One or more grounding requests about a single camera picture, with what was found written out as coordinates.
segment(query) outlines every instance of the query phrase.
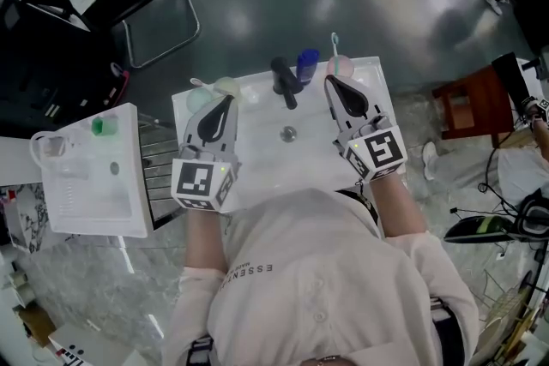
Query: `metal chair leg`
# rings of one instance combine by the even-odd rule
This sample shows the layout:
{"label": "metal chair leg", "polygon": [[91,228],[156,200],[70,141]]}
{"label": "metal chair leg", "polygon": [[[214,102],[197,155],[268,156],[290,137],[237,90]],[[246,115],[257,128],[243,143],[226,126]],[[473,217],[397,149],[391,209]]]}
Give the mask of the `metal chair leg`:
{"label": "metal chair leg", "polygon": [[195,7],[192,4],[192,1],[187,0],[187,2],[190,6],[190,10],[191,10],[192,15],[193,15],[193,17],[195,19],[195,22],[196,22],[195,33],[191,37],[189,37],[187,40],[182,41],[181,43],[178,43],[177,45],[171,47],[167,51],[162,52],[161,54],[157,55],[156,57],[149,58],[146,62],[141,63],[141,64],[136,64],[136,58],[135,58],[135,55],[134,55],[133,45],[132,45],[132,40],[131,40],[130,25],[128,24],[128,22],[126,20],[122,21],[122,23],[124,24],[124,31],[125,31],[125,34],[126,34],[126,45],[128,46],[128,54],[130,56],[130,65],[131,65],[132,68],[142,69],[144,67],[150,66],[151,64],[156,63],[160,59],[170,55],[171,53],[177,51],[178,49],[181,49],[183,46],[188,45],[191,41],[193,41],[194,39],[196,39],[196,37],[198,37],[198,34],[201,31],[200,21],[198,20],[198,16],[196,15]]}

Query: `white sink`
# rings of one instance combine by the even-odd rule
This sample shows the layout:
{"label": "white sink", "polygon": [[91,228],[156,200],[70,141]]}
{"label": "white sink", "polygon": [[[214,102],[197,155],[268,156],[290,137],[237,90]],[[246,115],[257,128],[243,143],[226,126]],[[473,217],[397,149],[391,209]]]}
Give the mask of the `white sink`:
{"label": "white sink", "polygon": [[[374,96],[396,123],[379,58],[354,58],[353,62],[353,78],[373,89]],[[242,166],[223,212],[303,188],[344,189],[359,180],[354,168],[332,144],[338,129],[324,93],[326,64],[318,64],[311,84],[296,95],[298,106],[294,110],[288,110],[284,98],[273,92],[271,71],[236,79],[242,91],[236,143]],[[172,96],[179,143],[191,116],[186,106],[188,93]],[[297,131],[293,142],[281,139],[286,126]]]}

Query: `faucet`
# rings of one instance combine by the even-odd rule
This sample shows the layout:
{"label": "faucet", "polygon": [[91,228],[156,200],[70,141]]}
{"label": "faucet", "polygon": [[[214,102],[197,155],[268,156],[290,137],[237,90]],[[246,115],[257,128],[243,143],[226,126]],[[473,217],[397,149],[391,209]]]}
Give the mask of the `faucet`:
{"label": "faucet", "polygon": [[288,67],[288,62],[284,57],[276,57],[271,61],[271,70],[273,71],[273,90],[276,94],[284,95],[284,100],[289,110],[298,106],[294,94],[303,90],[293,72]]}

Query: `metal grate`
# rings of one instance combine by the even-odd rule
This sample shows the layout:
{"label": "metal grate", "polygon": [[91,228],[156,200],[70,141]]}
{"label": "metal grate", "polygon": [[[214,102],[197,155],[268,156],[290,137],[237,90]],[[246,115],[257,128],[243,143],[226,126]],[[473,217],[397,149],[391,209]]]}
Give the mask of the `metal grate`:
{"label": "metal grate", "polygon": [[185,213],[170,195],[172,160],[179,155],[178,136],[173,124],[140,113],[139,142],[148,205],[156,230]]}

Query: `person's leg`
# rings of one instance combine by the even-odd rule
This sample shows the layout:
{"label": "person's leg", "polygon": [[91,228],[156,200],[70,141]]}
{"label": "person's leg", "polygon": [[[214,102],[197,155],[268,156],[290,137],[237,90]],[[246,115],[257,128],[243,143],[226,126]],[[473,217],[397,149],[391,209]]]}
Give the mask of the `person's leg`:
{"label": "person's leg", "polygon": [[[486,164],[491,150],[466,147],[439,156],[435,144],[423,147],[424,173],[427,180],[436,180],[447,188],[478,188],[485,181]],[[488,169],[488,183],[496,191],[498,182],[498,151],[492,157]]]}

